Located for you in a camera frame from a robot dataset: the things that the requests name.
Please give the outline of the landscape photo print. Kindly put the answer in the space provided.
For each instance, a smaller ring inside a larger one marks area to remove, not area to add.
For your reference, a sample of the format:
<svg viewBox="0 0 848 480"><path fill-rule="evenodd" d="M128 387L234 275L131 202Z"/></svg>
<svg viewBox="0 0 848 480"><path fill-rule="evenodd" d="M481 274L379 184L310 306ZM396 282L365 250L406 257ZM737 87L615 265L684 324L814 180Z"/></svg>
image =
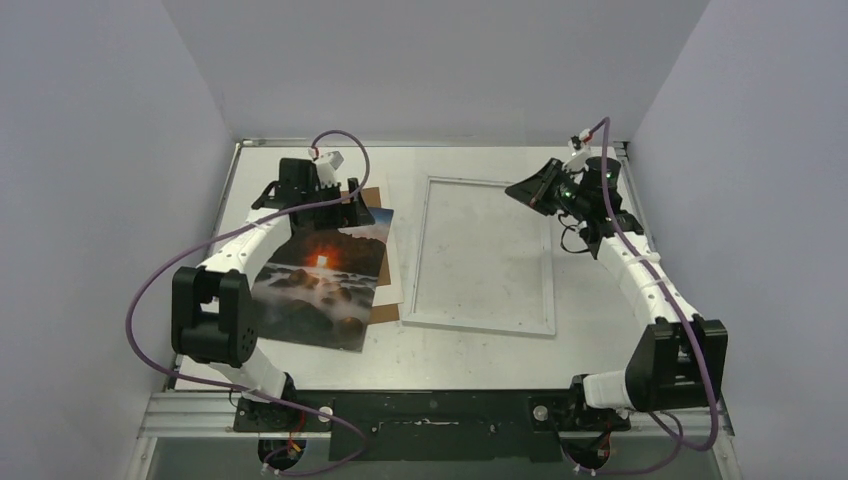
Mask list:
<svg viewBox="0 0 848 480"><path fill-rule="evenodd" d="M260 338L362 350L377 289L391 283L394 212L370 213L371 225L302 230L275 251L252 287Z"/></svg>

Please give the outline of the white picture frame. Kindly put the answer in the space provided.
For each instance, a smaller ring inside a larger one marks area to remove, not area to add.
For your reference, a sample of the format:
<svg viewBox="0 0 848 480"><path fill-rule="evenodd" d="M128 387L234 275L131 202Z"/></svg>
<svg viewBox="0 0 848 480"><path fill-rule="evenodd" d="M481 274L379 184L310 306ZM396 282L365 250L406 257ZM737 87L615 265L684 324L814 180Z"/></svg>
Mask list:
<svg viewBox="0 0 848 480"><path fill-rule="evenodd" d="M405 283L405 325L522 337L556 334L548 220L507 182L425 175Z"/></svg>

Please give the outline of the brown cardboard backing board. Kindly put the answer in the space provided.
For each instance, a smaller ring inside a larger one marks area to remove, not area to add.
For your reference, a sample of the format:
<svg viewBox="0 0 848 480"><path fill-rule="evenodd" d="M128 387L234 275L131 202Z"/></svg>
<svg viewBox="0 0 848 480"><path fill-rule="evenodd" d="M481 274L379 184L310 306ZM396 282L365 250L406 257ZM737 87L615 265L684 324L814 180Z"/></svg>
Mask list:
<svg viewBox="0 0 848 480"><path fill-rule="evenodd" d="M337 232L337 251L332 260L337 286L330 297L336 301L339 318L351 317L369 324L396 321L399 305L373 306L376 287L389 283L385 253L394 211L380 207L376 188L365 189L363 198L375 224Z"/></svg>

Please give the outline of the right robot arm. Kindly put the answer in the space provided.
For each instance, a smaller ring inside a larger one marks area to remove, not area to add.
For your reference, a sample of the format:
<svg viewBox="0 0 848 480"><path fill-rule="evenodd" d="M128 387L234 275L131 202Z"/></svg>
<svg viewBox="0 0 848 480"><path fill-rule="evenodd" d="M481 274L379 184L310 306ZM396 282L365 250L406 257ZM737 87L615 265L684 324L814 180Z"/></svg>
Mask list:
<svg viewBox="0 0 848 480"><path fill-rule="evenodd" d="M618 191L622 165L599 156L563 163L506 187L506 195L543 216L576 220L585 252L612 276L642 333L625 367L573 378L561 427L622 428L622 413L706 407L721 396L729 335L680 294Z"/></svg>

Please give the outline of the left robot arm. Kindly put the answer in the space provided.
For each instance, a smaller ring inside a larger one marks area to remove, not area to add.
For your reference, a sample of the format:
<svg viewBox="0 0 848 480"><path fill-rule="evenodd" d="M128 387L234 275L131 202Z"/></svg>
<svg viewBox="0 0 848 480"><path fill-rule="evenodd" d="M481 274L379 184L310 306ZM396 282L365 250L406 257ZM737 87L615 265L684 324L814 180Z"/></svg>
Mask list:
<svg viewBox="0 0 848 480"><path fill-rule="evenodd" d="M239 390L246 414L282 431L304 416L291 375L258 345L252 286L273 253L301 230L371 225L356 177L341 184L338 152L315 160L283 158L278 177L252 202L241 227L215 241L214 252L172 278L171 342L176 353L207 364Z"/></svg>

